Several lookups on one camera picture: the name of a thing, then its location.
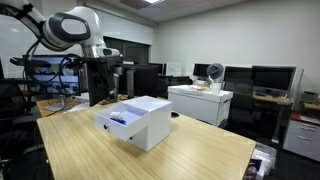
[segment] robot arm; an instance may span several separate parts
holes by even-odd
[[[118,50],[106,47],[98,15],[89,8],[75,7],[46,19],[27,0],[0,0],[0,7],[27,26],[50,50],[65,51],[80,44],[87,57],[103,58],[120,54]]]

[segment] white cabinet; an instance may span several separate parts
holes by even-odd
[[[320,128],[290,120],[283,149],[320,161]]]
[[[199,92],[187,85],[169,86],[168,92],[172,110],[178,113],[214,126],[219,126],[229,116],[232,92],[221,91],[220,94],[212,94],[209,91]]]

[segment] white wall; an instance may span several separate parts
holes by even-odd
[[[64,12],[73,9],[77,5],[76,0],[32,0],[36,8],[45,17],[55,12]],[[105,36],[124,39],[144,44],[152,44],[153,29],[119,17],[96,11],[101,22],[101,31]],[[22,67],[12,65],[11,57],[21,57],[36,41],[33,33],[22,23],[12,17],[0,15],[0,58],[5,77],[21,77]],[[73,46],[65,52],[53,52],[40,45],[35,54],[67,54],[82,55],[79,45]]]
[[[320,1],[257,0],[158,25],[152,62],[296,65],[303,90],[320,92]]]

